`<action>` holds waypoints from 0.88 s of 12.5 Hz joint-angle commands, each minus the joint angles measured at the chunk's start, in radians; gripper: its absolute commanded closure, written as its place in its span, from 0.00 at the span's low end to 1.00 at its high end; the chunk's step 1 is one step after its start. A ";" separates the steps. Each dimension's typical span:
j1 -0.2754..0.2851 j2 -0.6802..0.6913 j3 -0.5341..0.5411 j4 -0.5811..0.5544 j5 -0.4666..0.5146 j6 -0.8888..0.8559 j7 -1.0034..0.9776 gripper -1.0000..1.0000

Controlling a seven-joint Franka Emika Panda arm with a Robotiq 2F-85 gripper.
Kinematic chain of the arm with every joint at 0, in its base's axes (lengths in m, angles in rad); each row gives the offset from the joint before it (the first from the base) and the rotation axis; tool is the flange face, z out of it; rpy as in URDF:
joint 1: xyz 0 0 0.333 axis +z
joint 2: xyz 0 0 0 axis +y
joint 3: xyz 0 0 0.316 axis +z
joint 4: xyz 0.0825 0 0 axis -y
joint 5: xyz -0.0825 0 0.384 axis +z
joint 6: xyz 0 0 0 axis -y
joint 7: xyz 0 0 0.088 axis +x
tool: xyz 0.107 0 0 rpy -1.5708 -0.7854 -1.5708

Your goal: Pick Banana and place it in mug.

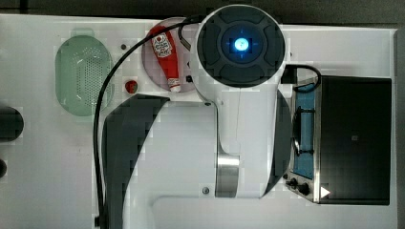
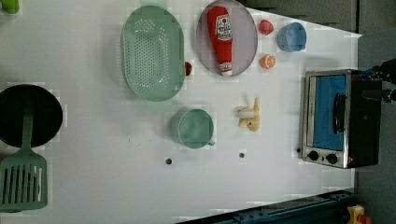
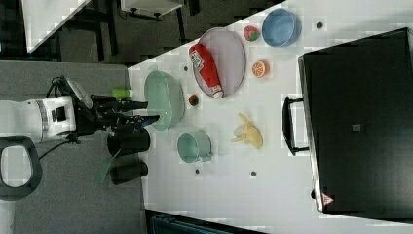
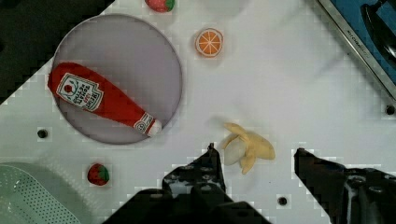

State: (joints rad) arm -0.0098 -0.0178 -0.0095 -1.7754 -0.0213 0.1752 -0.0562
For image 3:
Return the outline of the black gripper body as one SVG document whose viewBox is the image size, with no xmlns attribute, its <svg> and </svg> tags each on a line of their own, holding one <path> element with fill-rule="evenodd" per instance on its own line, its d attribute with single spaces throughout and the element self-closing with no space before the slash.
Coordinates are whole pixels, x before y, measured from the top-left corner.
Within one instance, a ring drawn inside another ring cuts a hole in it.
<svg viewBox="0 0 413 234">
<path fill-rule="evenodd" d="M 91 135 L 98 130 L 116 125 L 125 110 L 125 99 L 92 95 L 92 106 L 84 100 L 75 101 L 76 132 L 79 136 Z"/>
</svg>

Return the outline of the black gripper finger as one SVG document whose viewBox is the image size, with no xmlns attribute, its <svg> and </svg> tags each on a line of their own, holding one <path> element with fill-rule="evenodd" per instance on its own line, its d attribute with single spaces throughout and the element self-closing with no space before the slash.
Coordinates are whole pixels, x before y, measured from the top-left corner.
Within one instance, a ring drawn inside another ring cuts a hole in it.
<svg viewBox="0 0 413 234">
<path fill-rule="evenodd" d="M 127 126 L 132 126 L 133 128 L 144 128 L 156 123 L 160 119 L 159 115 L 152 116 L 129 116 L 126 121 Z"/>
<path fill-rule="evenodd" d="M 125 100 L 121 101 L 119 105 L 120 111 L 132 111 L 136 109 L 146 109 L 148 106 L 147 101 L 133 101 L 133 100 Z"/>
</svg>

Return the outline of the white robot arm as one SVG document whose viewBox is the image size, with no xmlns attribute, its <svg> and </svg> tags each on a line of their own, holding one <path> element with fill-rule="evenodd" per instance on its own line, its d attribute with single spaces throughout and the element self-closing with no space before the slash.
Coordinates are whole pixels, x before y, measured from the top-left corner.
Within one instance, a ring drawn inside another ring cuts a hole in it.
<svg viewBox="0 0 413 234">
<path fill-rule="evenodd" d="M 146 128 L 158 115 L 131 115 L 148 107 L 146 101 L 114 97 L 65 95 L 26 101 L 1 102 L 1 199 L 17 201 L 39 186 L 43 169 L 36 145 L 57 140 L 77 143 L 79 137 L 97 131 L 109 134 L 109 143 L 119 147 L 115 156 L 145 151 L 150 146 Z"/>
</svg>

